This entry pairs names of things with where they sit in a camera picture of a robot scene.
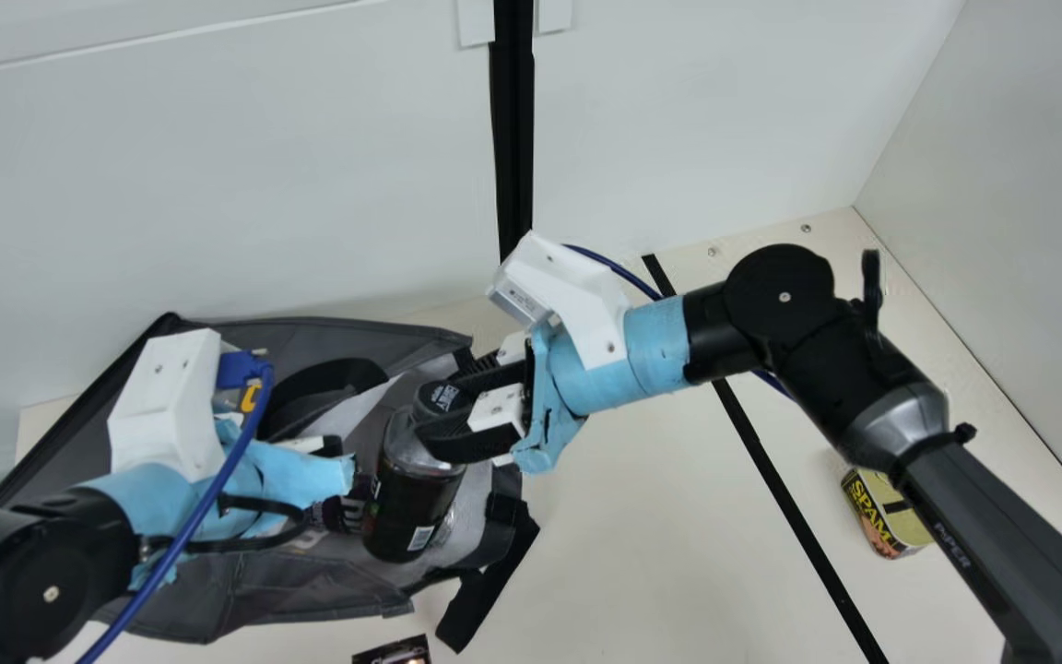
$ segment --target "white wall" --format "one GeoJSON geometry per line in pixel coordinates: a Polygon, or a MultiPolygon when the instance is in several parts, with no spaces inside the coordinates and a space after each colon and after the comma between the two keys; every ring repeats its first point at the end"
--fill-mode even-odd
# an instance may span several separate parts
{"type": "MultiPolygon", "coordinates": [[[[960,4],[577,0],[573,29],[534,42],[535,225],[632,255],[850,205],[960,4]]],[[[27,8],[46,5],[85,3],[27,8]]],[[[171,7],[101,11],[137,5],[171,7]]],[[[160,311],[378,317],[478,293],[487,85],[453,0],[0,64],[0,472],[17,408],[80,391],[160,311]]]]}
{"type": "Polygon", "coordinates": [[[964,0],[577,0],[534,223],[624,255],[851,206],[964,0]]]}
{"type": "Polygon", "coordinates": [[[858,209],[1062,461],[1062,0],[969,0],[858,209]]]}
{"type": "Polygon", "coordinates": [[[0,64],[357,0],[0,0],[0,64]]]}
{"type": "Polygon", "coordinates": [[[0,472],[160,311],[373,316],[497,257],[485,50],[451,0],[0,68],[0,472]]]}

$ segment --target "canned drink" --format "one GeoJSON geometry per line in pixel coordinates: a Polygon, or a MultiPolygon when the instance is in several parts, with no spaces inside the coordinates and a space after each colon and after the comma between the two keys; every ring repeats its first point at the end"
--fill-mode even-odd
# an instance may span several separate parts
{"type": "Polygon", "coordinates": [[[372,496],[363,513],[363,546],[388,563],[412,562],[445,528],[466,466],[438,461],[417,440],[412,410],[388,421],[372,496]]]}

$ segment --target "gray bag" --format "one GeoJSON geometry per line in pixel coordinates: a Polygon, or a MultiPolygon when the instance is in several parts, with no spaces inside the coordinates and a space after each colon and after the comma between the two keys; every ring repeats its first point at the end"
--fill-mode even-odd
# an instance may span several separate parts
{"type": "MultiPolygon", "coordinates": [[[[3,480],[0,507],[108,472],[105,421],[144,341],[203,326],[171,313],[155,321],[3,480]]],[[[362,479],[375,471],[392,413],[411,404],[425,381],[473,363],[468,337],[431,327],[323,318],[206,326],[241,348],[269,350],[277,386],[257,438],[324,435],[338,454],[357,455],[362,479]]],[[[249,624],[391,617],[413,611],[414,593],[460,577],[463,588],[436,632],[460,652],[538,533],[520,488],[514,466],[469,466],[447,537],[439,534],[438,546],[412,563],[381,563],[355,532],[322,528],[276,549],[195,556],[179,564],[177,580],[151,598],[130,631],[210,643],[249,624]]],[[[343,508],[353,509],[354,499],[352,494],[343,508]]],[[[125,601],[106,605],[95,618],[113,620],[125,601]]]]}

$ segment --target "blue connector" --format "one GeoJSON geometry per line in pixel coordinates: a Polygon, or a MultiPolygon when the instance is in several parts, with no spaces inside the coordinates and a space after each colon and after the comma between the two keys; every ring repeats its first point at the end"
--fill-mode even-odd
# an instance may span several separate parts
{"type": "Polygon", "coordinates": [[[220,355],[220,370],[216,371],[216,388],[243,388],[252,379],[260,378],[268,365],[268,361],[258,358],[253,352],[223,353],[220,355]]]}

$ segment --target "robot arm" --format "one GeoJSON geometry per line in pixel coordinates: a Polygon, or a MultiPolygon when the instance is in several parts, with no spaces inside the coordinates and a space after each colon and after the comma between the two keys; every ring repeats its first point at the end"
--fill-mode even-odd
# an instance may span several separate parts
{"type": "Polygon", "coordinates": [[[179,550],[281,545],[304,529],[303,508],[346,494],[349,458],[252,442],[270,378],[269,362],[221,353],[210,329],[149,341],[109,418],[114,472],[0,509],[0,664],[55,654],[103,605],[136,591],[81,659],[96,660],[179,550]],[[212,415],[212,395],[233,391],[256,395],[243,428],[235,413],[212,415]]]}
{"type": "Polygon", "coordinates": [[[598,313],[620,320],[587,317],[598,321],[595,337],[573,327],[569,307],[555,311],[552,297],[566,296],[559,283],[538,289],[558,276],[528,270],[564,256],[575,257],[532,236],[502,266],[493,299],[534,311],[517,316],[531,324],[527,351],[448,384],[456,399],[421,431],[434,457],[509,453],[524,472],[545,472],[590,413],[768,371],[849,462],[888,472],[1006,635],[1004,661],[1062,661],[1062,534],[965,450],[973,428],[949,429],[944,392],[880,335],[877,253],[863,256],[862,302],[835,296],[825,259],[778,244],[747,256],[724,283],[620,314],[616,303],[604,307],[598,313]],[[552,311],[560,325],[549,324],[552,311]],[[602,361],[602,345],[624,352],[602,361]],[[520,402],[496,405],[493,396],[513,387],[520,402]]]}

